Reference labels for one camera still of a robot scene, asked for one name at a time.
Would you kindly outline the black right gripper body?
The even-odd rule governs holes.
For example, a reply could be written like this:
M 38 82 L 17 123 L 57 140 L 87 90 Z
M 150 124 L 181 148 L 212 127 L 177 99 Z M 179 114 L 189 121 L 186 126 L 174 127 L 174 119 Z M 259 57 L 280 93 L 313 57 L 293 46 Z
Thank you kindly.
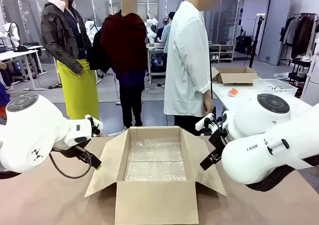
M 209 142 L 215 147 L 213 154 L 221 154 L 223 149 L 225 148 L 227 142 L 225 140 L 228 135 L 226 129 L 218 129 L 214 133 L 212 133 L 209 138 Z

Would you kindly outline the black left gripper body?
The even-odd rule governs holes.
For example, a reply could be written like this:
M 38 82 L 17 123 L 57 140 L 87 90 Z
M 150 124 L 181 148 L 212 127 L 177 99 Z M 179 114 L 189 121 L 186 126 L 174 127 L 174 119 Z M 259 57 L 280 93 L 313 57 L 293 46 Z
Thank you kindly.
M 75 145 L 73 147 L 70 147 L 68 150 L 61 150 L 57 148 L 53 148 L 51 150 L 52 152 L 59 152 L 66 158 L 73 158 L 76 157 L 77 159 L 81 161 L 89 161 L 90 160 L 90 154 L 89 152 L 85 149 L 82 148 L 79 145 Z

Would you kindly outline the person's right hand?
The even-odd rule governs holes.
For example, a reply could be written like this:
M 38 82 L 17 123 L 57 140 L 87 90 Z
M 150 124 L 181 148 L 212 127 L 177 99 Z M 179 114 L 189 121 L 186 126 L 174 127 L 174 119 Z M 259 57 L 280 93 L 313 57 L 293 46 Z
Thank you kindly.
M 204 99 L 204 115 L 208 115 L 209 113 L 213 113 L 214 105 L 212 99 Z

